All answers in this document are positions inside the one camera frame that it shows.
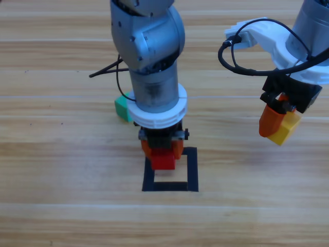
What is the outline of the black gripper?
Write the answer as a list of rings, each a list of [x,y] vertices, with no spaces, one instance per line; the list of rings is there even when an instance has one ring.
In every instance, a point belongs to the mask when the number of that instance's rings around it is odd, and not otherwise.
[[[182,120],[161,129],[142,127],[135,121],[133,124],[140,127],[138,139],[146,157],[151,157],[152,149],[172,148],[175,159],[179,160],[181,158],[184,150],[184,140],[188,140],[190,136],[189,129],[183,128]]]
[[[267,77],[260,99],[267,105],[259,120],[259,134],[275,134],[286,112],[304,113],[317,99],[322,86],[304,83],[287,75]]]

